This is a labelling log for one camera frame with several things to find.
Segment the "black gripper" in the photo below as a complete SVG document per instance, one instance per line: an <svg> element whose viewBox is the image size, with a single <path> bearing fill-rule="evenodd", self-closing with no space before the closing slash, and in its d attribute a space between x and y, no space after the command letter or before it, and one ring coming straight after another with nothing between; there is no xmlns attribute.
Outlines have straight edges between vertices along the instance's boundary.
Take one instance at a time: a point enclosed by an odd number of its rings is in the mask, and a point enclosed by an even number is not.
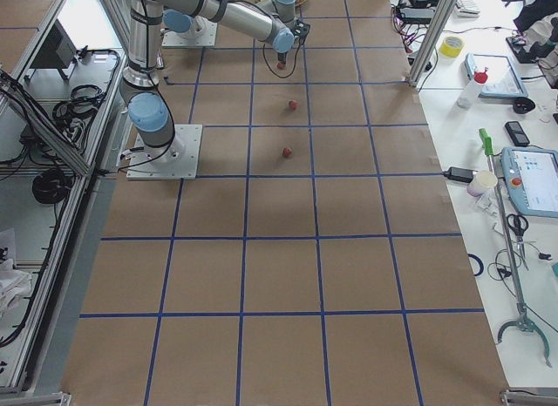
<svg viewBox="0 0 558 406"><path fill-rule="evenodd" d="M299 43L305 43L307 36L310 34L310 28L310 24L305 23L302 19L296 18L293 26L291 27L291 32L293 33L295 40ZM287 54L278 52L277 60L285 63L287 60Z"/></svg>

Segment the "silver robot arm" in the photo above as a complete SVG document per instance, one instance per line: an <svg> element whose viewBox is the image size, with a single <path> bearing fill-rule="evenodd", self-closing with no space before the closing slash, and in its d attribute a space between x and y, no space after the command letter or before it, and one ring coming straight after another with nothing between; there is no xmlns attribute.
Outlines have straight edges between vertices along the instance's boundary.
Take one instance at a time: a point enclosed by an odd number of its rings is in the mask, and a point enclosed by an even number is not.
<svg viewBox="0 0 558 406"><path fill-rule="evenodd" d="M159 92L161 29L194 41L211 25L222 24L270 45L279 64L285 64L291 48L301 47L310 33L295 10L296 0L131 0L128 64L120 94L147 161L173 159L181 148L173 116Z"/></svg>

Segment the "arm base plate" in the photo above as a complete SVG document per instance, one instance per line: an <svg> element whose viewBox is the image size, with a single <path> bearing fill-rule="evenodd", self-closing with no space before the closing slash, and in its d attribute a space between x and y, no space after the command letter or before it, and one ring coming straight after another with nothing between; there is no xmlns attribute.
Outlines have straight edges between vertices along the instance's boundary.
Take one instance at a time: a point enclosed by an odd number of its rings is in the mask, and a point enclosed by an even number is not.
<svg viewBox="0 0 558 406"><path fill-rule="evenodd" d="M135 146L142 147L131 154L130 166L126 169L129 180L174 180L195 179L201 148L202 125L175 126L175 138L170 149L159 158L164 148L145 146L140 136Z"/></svg>
<svg viewBox="0 0 558 406"><path fill-rule="evenodd" d="M216 32L217 24L195 19L187 31L178 32L165 28L162 46L175 49L214 47Z"/></svg>

